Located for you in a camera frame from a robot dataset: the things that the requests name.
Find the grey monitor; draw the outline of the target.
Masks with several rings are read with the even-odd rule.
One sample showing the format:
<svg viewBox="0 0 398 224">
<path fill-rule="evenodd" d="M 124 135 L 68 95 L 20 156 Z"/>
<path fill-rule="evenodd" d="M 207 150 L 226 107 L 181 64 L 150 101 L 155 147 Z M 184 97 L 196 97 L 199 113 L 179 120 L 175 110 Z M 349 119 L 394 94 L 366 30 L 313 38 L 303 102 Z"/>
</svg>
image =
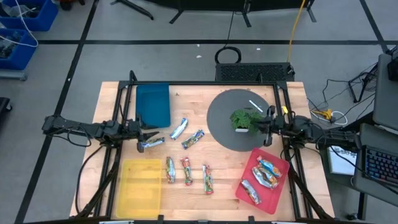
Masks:
<svg viewBox="0 0 398 224">
<path fill-rule="evenodd" d="M 398 82 L 391 81 L 388 77 L 387 65 L 390 62 L 390 55 L 379 55 L 373 121 L 398 131 Z"/>
</svg>

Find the teal blue plastic tray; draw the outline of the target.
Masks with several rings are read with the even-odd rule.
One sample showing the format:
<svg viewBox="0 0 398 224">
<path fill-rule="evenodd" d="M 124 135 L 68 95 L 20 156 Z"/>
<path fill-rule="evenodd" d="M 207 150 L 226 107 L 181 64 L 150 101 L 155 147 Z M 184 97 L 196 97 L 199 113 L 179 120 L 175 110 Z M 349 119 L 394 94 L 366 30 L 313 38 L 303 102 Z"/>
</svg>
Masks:
<svg viewBox="0 0 398 224">
<path fill-rule="evenodd" d="M 140 119 L 142 129 L 168 128 L 171 125 L 168 83 L 137 86 L 136 117 Z"/>
</svg>

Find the black tripod leg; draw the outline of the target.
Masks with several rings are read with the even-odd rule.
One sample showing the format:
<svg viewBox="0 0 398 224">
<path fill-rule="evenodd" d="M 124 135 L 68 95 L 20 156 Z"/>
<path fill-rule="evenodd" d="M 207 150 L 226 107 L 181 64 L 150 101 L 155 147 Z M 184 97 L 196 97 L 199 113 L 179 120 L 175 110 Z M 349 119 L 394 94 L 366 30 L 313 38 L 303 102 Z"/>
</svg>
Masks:
<svg viewBox="0 0 398 224">
<path fill-rule="evenodd" d="M 153 15 L 149 11 L 138 6 L 137 4 L 132 3 L 129 0 L 114 0 L 113 2 L 110 3 L 110 5 L 115 5 L 117 3 L 121 3 L 127 7 L 130 7 L 131 9 L 143 14 L 144 16 L 147 16 L 150 20 L 152 20 L 152 21 L 154 20 Z"/>
</svg>

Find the red plastic tray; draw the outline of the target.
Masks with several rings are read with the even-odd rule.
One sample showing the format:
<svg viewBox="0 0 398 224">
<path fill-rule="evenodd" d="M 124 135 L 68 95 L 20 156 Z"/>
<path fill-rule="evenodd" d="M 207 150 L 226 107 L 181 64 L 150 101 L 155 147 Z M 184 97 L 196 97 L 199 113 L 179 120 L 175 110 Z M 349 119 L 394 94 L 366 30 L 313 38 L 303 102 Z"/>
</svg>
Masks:
<svg viewBox="0 0 398 224">
<path fill-rule="evenodd" d="M 275 165 L 276 168 L 278 168 L 278 170 L 282 174 L 282 177 L 280 178 L 277 177 L 279 184 L 275 189 L 270 189 L 261 185 L 255 178 L 254 174 L 252 173 L 252 168 L 259 164 L 259 161 L 257 160 L 259 156 L 261 156 L 263 159 Z M 273 156 L 272 154 L 269 154 L 268 152 L 263 151 L 259 148 L 254 148 L 252 150 L 251 155 L 249 156 L 246 167 L 244 168 L 243 175 L 239 180 L 239 184 L 235 191 L 235 196 L 241 201 L 246 202 L 252 206 L 255 206 L 256 208 L 262 210 L 263 212 L 266 212 L 271 215 L 275 214 L 280 196 L 282 194 L 282 190 L 284 188 L 289 168 L 290 165 L 287 161 L 279 159 L 278 157 Z M 259 198 L 261 199 L 260 204 L 256 205 L 253 199 L 246 192 L 246 189 L 243 187 L 241 183 L 242 179 L 247 180 L 254 188 L 254 190 L 257 192 Z"/>
</svg>

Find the red green granola bar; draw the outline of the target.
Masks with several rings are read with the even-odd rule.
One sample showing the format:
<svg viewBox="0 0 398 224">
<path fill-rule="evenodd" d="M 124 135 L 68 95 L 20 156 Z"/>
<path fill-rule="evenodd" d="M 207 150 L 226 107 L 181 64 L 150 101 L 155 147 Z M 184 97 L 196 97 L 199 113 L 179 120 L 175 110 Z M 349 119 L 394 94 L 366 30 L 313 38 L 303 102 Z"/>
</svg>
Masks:
<svg viewBox="0 0 398 224">
<path fill-rule="evenodd" d="M 206 194 L 213 193 L 213 179 L 209 165 L 203 165 L 204 189 Z"/>
<path fill-rule="evenodd" d="M 166 176 L 168 183 L 172 184 L 175 182 L 175 166 L 171 157 L 166 158 Z"/>
<path fill-rule="evenodd" d="M 183 171 L 185 174 L 185 185 L 191 185 L 193 182 L 192 179 L 192 173 L 191 173 L 191 168 L 190 168 L 190 161 L 188 157 L 183 157 L 180 159 L 182 165 L 183 165 Z"/>
</svg>

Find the black metal frame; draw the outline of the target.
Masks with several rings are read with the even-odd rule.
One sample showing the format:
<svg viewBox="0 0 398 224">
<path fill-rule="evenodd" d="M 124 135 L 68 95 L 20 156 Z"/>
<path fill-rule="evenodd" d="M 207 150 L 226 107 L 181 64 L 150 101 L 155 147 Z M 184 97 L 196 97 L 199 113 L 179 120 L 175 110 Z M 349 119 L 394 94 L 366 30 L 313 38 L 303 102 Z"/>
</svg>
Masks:
<svg viewBox="0 0 398 224">
<path fill-rule="evenodd" d="M 116 93 L 119 82 L 103 82 L 98 95 L 94 122 L 102 122 L 111 118 L 113 115 Z M 193 176 L 201 176 L 199 168 L 202 164 L 209 164 L 211 174 L 214 178 L 215 192 L 206 195 L 203 191 L 203 178 L 195 179 L 193 185 L 186 186 L 178 179 L 177 183 L 162 184 L 162 198 L 160 201 L 160 214 L 164 216 L 164 221 L 171 220 L 208 220 L 208 221 L 248 221 L 249 216 L 253 216 L 255 221 L 293 221 L 295 220 L 295 210 L 299 218 L 318 218 L 315 210 L 310 208 L 304 194 L 295 185 L 294 190 L 290 189 L 290 182 L 284 184 L 282 195 L 279 200 L 275 214 L 268 214 L 250 206 L 246 202 L 240 202 L 235 197 L 235 190 L 239 184 L 249 152 L 234 152 L 219 145 L 206 127 L 206 114 L 210 103 L 221 92 L 238 88 L 251 90 L 268 103 L 275 104 L 274 89 L 272 86 L 254 84 L 221 84 L 220 82 L 180 82 L 170 86 L 171 96 L 171 115 L 182 118 L 187 116 L 189 124 L 185 130 L 187 134 L 181 137 L 187 138 L 197 129 L 205 131 L 205 137 L 199 140 L 187 150 L 177 146 L 177 141 L 166 140 L 161 144 L 160 149 L 149 149 L 149 152 L 139 153 L 136 149 L 136 140 L 123 143 L 121 151 L 121 161 L 125 159 L 160 159 L 171 156 L 174 161 L 180 157 L 188 156 L 193 169 Z M 291 109 L 296 115 L 310 116 L 307 96 L 302 82 L 287 82 L 287 91 Z M 105 169 L 111 169 L 114 155 L 117 149 L 106 150 L 102 148 L 86 164 L 81 173 L 80 188 L 77 202 L 80 211 L 91 200 L 101 182 L 101 173 L 105 161 Z M 323 169 L 320 155 L 307 148 L 296 152 L 292 159 L 293 167 L 296 172 L 302 170 L 303 178 L 306 178 L 307 189 L 313 195 L 317 203 L 330 216 L 335 216 L 331 203 L 330 193 L 326 182 L 325 171 Z"/>
</svg>

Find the white strip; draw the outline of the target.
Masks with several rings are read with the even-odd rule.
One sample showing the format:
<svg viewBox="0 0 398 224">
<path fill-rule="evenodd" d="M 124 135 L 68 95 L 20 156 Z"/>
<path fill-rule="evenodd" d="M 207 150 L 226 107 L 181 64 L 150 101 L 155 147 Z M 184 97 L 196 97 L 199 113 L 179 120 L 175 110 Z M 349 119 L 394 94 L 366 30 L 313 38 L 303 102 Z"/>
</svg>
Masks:
<svg viewBox="0 0 398 224">
<path fill-rule="evenodd" d="M 257 104 L 255 104 L 255 102 L 253 102 L 252 100 L 249 100 L 249 102 L 250 102 L 250 104 L 252 104 L 257 110 L 259 110 L 261 113 L 264 112 Z"/>
</svg>

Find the orange blue granola bar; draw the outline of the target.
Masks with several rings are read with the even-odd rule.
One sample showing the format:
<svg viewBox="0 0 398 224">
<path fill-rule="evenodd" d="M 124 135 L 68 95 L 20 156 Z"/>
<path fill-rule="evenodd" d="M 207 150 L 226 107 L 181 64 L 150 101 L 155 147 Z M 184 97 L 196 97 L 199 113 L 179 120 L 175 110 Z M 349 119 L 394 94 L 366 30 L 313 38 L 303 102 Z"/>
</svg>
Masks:
<svg viewBox="0 0 398 224">
<path fill-rule="evenodd" d="M 253 167 L 252 173 L 261 185 L 269 189 L 275 189 L 279 184 L 276 177 L 263 167 Z"/>
<path fill-rule="evenodd" d="M 249 197 L 251 198 L 251 200 L 254 202 L 255 205 L 259 205 L 262 202 L 258 193 L 254 189 L 254 187 L 249 183 L 248 180 L 242 179 L 241 185 L 243 186 L 246 193 L 249 195 Z"/>
<path fill-rule="evenodd" d="M 259 165 L 264 168 L 265 170 L 269 171 L 273 176 L 275 177 L 282 177 L 282 173 L 280 170 L 271 162 L 265 160 L 262 158 L 262 156 L 259 156 L 257 158 L 257 161 L 259 162 Z"/>
</svg>

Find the blue silver granola bar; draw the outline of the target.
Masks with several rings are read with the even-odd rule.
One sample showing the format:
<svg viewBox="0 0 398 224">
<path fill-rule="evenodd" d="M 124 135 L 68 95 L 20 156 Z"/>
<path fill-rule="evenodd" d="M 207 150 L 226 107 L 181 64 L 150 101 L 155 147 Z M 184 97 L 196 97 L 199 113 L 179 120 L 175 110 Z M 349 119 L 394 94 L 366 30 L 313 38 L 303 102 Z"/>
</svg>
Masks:
<svg viewBox="0 0 398 224">
<path fill-rule="evenodd" d="M 183 118 L 180 125 L 170 134 L 170 138 L 176 140 L 188 126 L 188 119 Z"/>
<path fill-rule="evenodd" d="M 154 147 L 154 146 L 158 146 L 162 143 L 165 142 L 165 138 L 156 138 L 156 139 L 149 139 L 147 141 L 141 142 L 141 146 L 143 148 L 148 148 L 148 147 Z"/>
<path fill-rule="evenodd" d="M 204 135 L 205 135 L 204 131 L 202 129 L 199 129 L 191 137 L 182 142 L 183 148 L 188 149 L 190 146 L 194 145 L 197 141 L 199 141 Z"/>
</svg>

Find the black stand legs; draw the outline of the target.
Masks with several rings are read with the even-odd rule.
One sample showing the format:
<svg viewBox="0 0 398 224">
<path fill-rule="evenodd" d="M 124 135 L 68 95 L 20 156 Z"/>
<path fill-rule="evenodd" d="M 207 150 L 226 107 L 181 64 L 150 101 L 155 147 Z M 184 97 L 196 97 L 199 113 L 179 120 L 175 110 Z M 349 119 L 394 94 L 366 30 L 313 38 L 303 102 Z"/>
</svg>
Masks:
<svg viewBox="0 0 398 224">
<path fill-rule="evenodd" d="M 177 8 L 178 11 L 177 11 L 176 15 L 169 21 L 169 24 L 174 24 L 175 21 L 176 21 L 176 20 L 184 13 L 184 11 L 185 11 L 185 10 L 183 9 L 183 7 L 182 7 L 181 0 L 178 0 L 177 2 L 178 2 L 178 8 Z M 245 21 L 247 27 L 252 27 L 252 25 L 251 25 L 251 23 L 250 23 L 250 21 L 249 21 L 249 18 L 248 18 L 248 13 L 249 13 L 249 10 L 250 10 L 250 7 L 251 7 L 251 2 L 252 2 L 252 0 L 244 0 L 243 9 L 241 10 L 241 15 L 242 15 L 242 17 L 243 17 L 243 19 L 244 19 L 244 21 Z"/>
</svg>

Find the yellow plastic tray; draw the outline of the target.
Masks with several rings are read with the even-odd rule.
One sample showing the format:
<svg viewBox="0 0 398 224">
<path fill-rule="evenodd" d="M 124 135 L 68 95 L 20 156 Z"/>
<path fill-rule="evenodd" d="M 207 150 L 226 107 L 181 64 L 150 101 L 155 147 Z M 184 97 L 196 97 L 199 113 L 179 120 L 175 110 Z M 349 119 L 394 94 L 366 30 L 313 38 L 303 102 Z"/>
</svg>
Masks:
<svg viewBox="0 0 398 224">
<path fill-rule="evenodd" d="M 123 162 L 116 217 L 156 218 L 160 212 L 162 161 L 127 159 Z"/>
</svg>

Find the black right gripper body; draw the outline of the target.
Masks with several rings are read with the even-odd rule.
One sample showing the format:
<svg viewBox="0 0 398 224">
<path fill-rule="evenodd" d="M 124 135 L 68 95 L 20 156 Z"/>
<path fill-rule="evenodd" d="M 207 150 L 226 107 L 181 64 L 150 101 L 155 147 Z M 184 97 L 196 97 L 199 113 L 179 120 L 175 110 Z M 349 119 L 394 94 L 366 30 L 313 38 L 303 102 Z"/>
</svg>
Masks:
<svg viewBox="0 0 398 224">
<path fill-rule="evenodd" d="M 271 105 L 267 109 L 267 116 L 264 118 L 265 120 L 265 134 L 266 139 L 264 140 L 264 146 L 268 147 L 272 144 L 272 135 L 280 134 L 282 128 L 284 127 L 284 117 L 283 116 L 274 116 L 275 114 L 275 106 Z"/>
</svg>

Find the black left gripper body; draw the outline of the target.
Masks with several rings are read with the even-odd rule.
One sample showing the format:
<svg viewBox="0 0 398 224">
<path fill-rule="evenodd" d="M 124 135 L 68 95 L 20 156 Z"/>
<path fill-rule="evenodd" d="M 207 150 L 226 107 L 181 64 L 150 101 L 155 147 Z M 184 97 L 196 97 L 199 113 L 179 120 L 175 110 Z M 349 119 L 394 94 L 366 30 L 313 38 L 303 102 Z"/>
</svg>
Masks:
<svg viewBox="0 0 398 224">
<path fill-rule="evenodd" d="M 141 116 L 137 115 L 135 120 L 129 119 L 127 125 L 127 139 L 137 140 L 137 150 L 140 153 L 144 152 L 144 147 L 142 143 L 144 142 L 144 133 L 141 130 L 142 121 Z"/>
</svg>

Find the grey round mat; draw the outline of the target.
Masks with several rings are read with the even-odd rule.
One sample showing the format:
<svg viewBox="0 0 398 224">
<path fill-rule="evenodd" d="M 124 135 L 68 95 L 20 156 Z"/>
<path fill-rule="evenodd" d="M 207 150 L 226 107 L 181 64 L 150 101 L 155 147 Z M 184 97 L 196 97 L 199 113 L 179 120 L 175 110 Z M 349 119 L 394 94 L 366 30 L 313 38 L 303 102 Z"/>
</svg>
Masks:
<svg viewBox="0 0 398 224">
<path fill-rule="evenodd" d="M 257 110 L 249 100 L 257 104 L 264 112 Z M 247 152 L 255 147 L 262 147 L 266 135 L 261 132 L 256 134 L 239 133 L 233 129 L 229 117 L 235 110 L 243 108 L 255 109 L 266 115 L 268 102 L 260 95 L 243 89 L 226 90 L 215 97 L 211 102 L 206 121 L 208 129 L 214 139 L 227 149 L 238 152 Z"/>
</svg>

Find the green plant in white pot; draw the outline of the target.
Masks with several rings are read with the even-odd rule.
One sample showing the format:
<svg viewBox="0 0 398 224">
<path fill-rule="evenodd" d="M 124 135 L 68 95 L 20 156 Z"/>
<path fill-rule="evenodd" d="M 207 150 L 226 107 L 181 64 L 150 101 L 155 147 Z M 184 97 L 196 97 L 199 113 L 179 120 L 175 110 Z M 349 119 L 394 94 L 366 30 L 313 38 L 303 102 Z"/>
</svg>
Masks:
<svg viewBox="0 0 398 224">
<path fill-rule="evenodd" d="M 254 123 L 262 120 L 264 116 L 255 109 L 243 108 L 235 110 L 229 117 L 233 129 L 247 129 L 250 134 L 256 134 L 259 129 Z"/>
</svg>

